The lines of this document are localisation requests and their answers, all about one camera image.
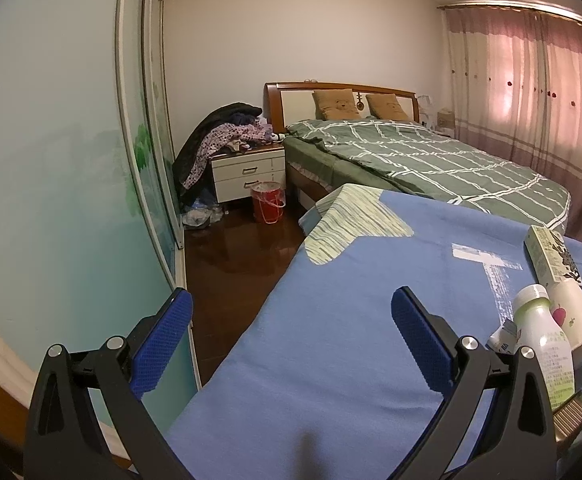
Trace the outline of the white green drink bottle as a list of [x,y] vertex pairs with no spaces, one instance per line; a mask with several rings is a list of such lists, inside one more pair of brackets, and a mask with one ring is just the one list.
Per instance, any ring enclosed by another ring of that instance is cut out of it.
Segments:
[[550,307],[548,292],[538,284],[522,288],[512,301],[513,322],[518,329],[516,346],[534,351],[555,411],[574,396],[575,378],[570,342]]

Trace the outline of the blue star patterned cloth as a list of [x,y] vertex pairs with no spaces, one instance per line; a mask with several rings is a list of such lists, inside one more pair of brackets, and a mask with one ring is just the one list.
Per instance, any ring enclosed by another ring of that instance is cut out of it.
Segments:
[[391,315],[399,287],[486,341],[535,275],[525,224],[346,184],[167,442],[198,479],[385,479],[442,398]]

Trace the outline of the white paper cup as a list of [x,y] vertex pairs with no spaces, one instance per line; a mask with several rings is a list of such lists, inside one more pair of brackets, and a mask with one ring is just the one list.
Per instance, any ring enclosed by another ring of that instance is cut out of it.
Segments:
[[551,314],[568,337],[575,366],[582,365],[582,286],[564,278],[547,287]]

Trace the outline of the white patterned carton box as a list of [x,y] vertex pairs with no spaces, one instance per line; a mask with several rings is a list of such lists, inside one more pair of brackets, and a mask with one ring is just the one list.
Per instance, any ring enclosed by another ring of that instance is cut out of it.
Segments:
[[570,278],[582,287],[582,274],[559,232],[530,226],[524,245],[539,284],[548,287]]

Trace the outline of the sliding wardrobe door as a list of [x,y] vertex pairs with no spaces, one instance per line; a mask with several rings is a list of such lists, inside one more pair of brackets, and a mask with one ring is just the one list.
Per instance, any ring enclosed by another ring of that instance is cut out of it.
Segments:
[[0,0],[0,386],[157,311],[177,260],[145,110],[142,0]]

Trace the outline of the green checked bed quilt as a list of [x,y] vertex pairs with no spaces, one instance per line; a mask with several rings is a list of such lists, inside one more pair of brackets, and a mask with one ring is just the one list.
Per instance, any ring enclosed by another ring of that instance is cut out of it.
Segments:
[[328,191],[360,183],[566,231],[562,185],[414,122],[303,119],[287,131],[287,162]]

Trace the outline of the red bucket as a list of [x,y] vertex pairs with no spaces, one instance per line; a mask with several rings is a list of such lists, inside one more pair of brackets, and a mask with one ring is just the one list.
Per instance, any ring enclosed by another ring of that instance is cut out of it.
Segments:
[[285,190],[277,182],[259,182],[252,186],[254,217],[257,222],[275,224],[283,216]]

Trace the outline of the white nightstand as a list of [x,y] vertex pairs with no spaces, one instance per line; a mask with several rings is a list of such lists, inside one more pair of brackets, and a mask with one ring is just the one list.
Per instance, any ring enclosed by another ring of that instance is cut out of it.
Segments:
[[218,203],[250,197],[251,188],[262,182],[276,182],[285,189],[285,148],[281,144],[216,155],[211,168]]

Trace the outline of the small cardboard box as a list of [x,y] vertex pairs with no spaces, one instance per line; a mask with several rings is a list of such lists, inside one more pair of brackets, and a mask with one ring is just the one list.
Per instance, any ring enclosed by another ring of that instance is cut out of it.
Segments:
[[455,114],[448,108],[442,108],[437,112],[436,125],[440,129],[454,129],[455,128]]

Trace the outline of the right tan pillow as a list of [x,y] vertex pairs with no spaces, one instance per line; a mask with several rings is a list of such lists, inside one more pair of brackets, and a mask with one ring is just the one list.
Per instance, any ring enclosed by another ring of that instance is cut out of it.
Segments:
[[366,99],[372,116],[384,120],[395,120],[395,122],[410,121],[395,94],[369,93]]

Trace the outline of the tan pillow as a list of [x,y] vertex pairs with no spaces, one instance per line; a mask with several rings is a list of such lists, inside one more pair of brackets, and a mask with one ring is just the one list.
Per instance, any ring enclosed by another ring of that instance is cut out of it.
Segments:
[[323,120],[361,119],[352,89],[315,90],[313,98]]
[[372,116],[384,120],[395,120],[395,122],[410,121],[395,94],[369,93],[366,99]]

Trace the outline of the clothes pile on nightstand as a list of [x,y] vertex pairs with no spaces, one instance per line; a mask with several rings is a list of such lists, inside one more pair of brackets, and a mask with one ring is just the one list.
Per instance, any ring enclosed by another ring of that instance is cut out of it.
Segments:
[[263,110],[235,102],[213,110],[195,127],[173,165],[180,206],[190,205],[199,193],[199,183],[210,159],[233,141],[238,150],[275,142],[273,127],[262,118]]

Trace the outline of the left tan pillow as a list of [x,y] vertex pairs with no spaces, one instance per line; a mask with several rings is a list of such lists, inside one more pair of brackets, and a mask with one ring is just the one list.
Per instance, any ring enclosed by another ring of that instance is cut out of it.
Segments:
[[323,120],[361,119],[352,89],[315,90],[313,98]]

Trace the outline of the wooden bed headboard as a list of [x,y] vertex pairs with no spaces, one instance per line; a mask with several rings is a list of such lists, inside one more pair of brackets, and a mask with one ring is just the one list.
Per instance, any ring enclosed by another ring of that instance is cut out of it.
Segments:
[[289,126],[303,120],[364,119],[378,117],[378,110],[420,122],[419,103],[412,91],[315,80],[264,84],[265,117],[277,133],[287,133]]

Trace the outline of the pink window curtain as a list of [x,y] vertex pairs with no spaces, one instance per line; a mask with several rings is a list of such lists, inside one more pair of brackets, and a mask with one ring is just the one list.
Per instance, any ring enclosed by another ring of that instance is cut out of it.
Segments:
[[443,15],[459,139],[566,188],[566,232],[582,240],[582,23],[510,6]]

